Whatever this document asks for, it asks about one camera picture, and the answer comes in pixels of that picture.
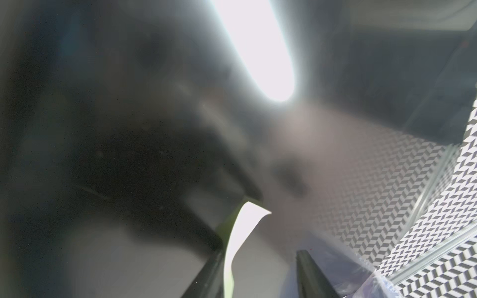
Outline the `green sticky strip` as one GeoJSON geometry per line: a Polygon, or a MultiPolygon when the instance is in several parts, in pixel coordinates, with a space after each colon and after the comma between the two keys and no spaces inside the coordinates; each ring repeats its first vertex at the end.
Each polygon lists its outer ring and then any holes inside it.
{"type": "Polygon", "coordinates": [[[236,254],[260,221],[271,213],[271,211],[259,204],[247,201],[217,228],[225,248],[223,269],[224,298],[233,297],[235,283],[232,263],[236,254]]]}

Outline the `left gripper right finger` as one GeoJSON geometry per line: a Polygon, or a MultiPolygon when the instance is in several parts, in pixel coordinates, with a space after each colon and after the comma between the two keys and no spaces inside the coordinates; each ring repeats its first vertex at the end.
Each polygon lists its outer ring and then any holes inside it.
{"type": "Polygon", "coordinates": [[[308,251],[297,251],[296,265],[300,298],[339,298],[338,293],[308,251]]]}

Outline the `clear plastic bin liner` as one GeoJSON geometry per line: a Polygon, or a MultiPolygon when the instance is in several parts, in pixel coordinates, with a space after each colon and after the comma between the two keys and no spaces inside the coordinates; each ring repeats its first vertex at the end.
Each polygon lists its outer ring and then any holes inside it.
{"type": "Polygon", "coordinates": [[[391,281],[343,243],[316,237],[299,250],[309,252],[340,298],[402,297],[391,281]]]}

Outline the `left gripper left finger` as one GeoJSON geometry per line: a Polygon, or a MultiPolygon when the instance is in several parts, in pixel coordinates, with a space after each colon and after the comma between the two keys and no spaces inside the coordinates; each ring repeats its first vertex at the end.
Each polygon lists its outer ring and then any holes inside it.
{"type": "Polygon", "coordinates": [[[223,298],[224,258],[224,251],[215,251],[181,298],[223,298]]]}

